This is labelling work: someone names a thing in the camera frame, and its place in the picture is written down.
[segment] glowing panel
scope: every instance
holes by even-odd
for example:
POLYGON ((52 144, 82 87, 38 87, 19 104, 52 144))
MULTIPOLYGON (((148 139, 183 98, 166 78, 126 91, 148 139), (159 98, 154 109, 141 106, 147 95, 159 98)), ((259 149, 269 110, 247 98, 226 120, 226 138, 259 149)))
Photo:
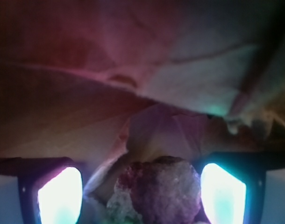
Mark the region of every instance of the glowing panel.
POLYGON ((242 224, 246 185, 215 163, 201 174, 201 198, 212 224, 242 224))
POLYGON ((64 169, 38 191, 42 224, 75 224, 82 203, 82 179, 74 167, 64 169))

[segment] led light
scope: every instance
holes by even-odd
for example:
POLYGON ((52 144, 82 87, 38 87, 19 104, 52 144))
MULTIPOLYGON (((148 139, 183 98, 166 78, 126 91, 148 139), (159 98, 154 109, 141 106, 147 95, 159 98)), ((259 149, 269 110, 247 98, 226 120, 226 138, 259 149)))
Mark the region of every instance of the led light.
POLYGON ((215 163, 202 171, 201 198, 212 224, 243 223, 246 185, 215 163))
POLYGON ((47 182, 38 191, 42 224, 74 224, 82 202, 80 172, 69 167, 47 182))

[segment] pink rock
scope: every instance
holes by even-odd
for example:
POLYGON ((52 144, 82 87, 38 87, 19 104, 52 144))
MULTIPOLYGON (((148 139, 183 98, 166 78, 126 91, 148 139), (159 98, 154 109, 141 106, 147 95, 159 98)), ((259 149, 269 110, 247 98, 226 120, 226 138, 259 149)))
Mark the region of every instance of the pink rock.
POLYGON ((200 210, 199 175, 188 161, 178 157, 132 163, 119 176, 107 209, 116 222, 191 224, 200 210), (130 196, 133 209, 125 195, 130 196))

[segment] glowing light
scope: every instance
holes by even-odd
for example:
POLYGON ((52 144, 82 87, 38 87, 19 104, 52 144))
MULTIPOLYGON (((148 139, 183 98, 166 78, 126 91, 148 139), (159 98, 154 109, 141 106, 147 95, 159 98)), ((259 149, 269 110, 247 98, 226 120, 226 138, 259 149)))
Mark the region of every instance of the glowing light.
POLYGON ((79 170, 64 169, 38 191, 42 224, 75 224, 82 203, 82 180, 79 170))
POLYGON ((242 224, 246 185, 215 163, 201 174, 201 198, 212 224, 242 224))

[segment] crumpled paper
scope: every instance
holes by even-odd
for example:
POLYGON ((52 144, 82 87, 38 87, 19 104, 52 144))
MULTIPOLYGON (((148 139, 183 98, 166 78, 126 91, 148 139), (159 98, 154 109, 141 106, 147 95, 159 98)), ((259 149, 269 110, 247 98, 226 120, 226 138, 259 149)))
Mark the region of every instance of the crumpled paper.
MULTIPOLYGON (((152 161, 163 155, 188 161, 198 159, 208 121, 206 115, 161 104, 137 113, 126 122, 107 159, 85 185, 85 199, 94 209, 104 210, 119 174, 131 162, 152 161)), ((105 213, 94 212, 94 215, 100 221, 102 217, 98 215, 105 213)))
POLYGON ((0 0, 0 64, 238 117, 285 90, 285 0, 0 0))

